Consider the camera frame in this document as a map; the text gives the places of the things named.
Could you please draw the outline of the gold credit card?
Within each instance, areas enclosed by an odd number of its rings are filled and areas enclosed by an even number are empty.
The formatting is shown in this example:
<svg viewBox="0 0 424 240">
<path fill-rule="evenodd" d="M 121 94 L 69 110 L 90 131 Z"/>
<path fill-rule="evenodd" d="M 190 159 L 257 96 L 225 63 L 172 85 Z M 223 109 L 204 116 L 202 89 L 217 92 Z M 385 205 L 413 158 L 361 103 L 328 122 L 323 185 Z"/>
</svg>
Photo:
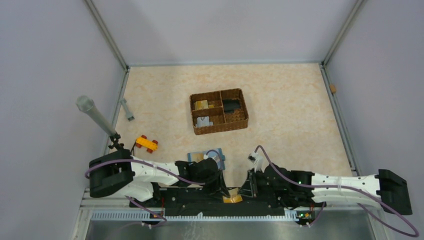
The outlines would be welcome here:
<svg viewBox="0 0 424 240">
<path fill-rule="evenodd" d="M 239 188 L 232 188 L 228 191 L 229 197 L 223 196 L 222 200 L 225 204 L 236 204 L 243 201 L 243 198 L 240 194 L 238 194 Z"/>
<path fill-rule="evenodd" d="M 204 159 L 204 153 L 203 152 L 195 152 L 195 153 L 192 153 L 190 156 L 191 156 L 191 160 L 193 162 L 196 162 L 196 163 L 198 163 L 198 162 L 200 162 Z"/>
</svg>

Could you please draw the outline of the blue leather card holder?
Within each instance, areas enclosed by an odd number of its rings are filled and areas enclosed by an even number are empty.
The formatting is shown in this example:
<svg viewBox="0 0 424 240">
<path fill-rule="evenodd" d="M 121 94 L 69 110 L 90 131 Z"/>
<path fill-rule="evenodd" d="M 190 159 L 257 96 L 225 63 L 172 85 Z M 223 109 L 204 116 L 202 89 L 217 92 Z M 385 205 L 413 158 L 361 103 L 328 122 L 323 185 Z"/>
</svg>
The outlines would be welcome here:
<svg viewBox="0 0 424 240">
<path fill-rule="evenodd" d="M 215 148 L 215 149 L 212 149 L 212 150 L 205 150 L 205 151 L 189 152 L 187 154 L 188 162 L 193 162 L 191 160 L 191 154 L 192 153 L 204 153 L 204 159 L 203 160 L 211 158 L 216 162 L 216 165 L 219 169 L 222 169 L 222 170 L 226 169 L 226 166 L 225 166 L 226 157 L 223 154 L 222 148 Z"/>
</svg>

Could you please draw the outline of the woven wicker tray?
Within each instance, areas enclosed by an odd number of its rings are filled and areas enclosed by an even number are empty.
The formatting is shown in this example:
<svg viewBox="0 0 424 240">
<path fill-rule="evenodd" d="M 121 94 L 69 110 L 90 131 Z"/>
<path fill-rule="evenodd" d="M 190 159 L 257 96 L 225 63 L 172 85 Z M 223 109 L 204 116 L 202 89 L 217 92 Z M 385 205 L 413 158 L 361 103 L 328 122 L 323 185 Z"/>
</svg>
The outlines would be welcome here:
<svg viewBox="0 0 424 240">
<path fill-rule="evenodd" d="M 241 108 L 234 113 L 225 114 L 224 99 L 237 99 Z M 194 110 L 194 102 L 207 100 L 214 108 Z M 189 96 L 191 123 L 196 135 L 206 135 L 219 132 L 241 130 L 248 127 L 249 113 L 242 89 L 233 88 L 204 93 L 194 93 Z"/>
</svg>

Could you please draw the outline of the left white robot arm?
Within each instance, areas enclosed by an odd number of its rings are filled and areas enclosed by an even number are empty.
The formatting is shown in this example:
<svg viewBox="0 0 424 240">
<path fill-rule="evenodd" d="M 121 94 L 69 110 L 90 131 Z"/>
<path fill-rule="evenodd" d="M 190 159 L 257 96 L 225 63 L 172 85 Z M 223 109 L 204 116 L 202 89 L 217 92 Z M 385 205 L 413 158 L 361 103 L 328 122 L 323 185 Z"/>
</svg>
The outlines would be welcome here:
<svg viewBox="0 0 424 240">
<path fill-rule="evenodd" d="M 119 149 L 89 162 L 84 176 L 89 180 L 92 198 L 113 194 L 131 197 L 154 207 L 160 202 L 158 185 L 201 186 L 208 195 L 229 197 L 222 155 L 217 149 L 192 152 L 187 161 L 155 162 Z"/>
</svg>

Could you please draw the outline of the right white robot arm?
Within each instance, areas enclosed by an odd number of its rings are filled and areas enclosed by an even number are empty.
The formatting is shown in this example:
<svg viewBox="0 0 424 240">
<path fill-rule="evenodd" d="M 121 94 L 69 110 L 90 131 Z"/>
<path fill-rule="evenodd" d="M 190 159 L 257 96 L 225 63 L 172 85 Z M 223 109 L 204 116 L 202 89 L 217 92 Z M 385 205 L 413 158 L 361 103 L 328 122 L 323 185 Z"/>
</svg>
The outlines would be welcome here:
<svg viewBox="0 0 424 240">
<path fill-rule="evenodd" d="M 325 202 L 382 207 L 387 213 L 395 210 L 403 216 L 413 213 L 407 181 L 388 169 L 346 177 L 287 170 L 273 164 L 265 170 L 248 170 L 238 194 L 255 199 L 264 197 L 288 209 Z"/>
</svg>

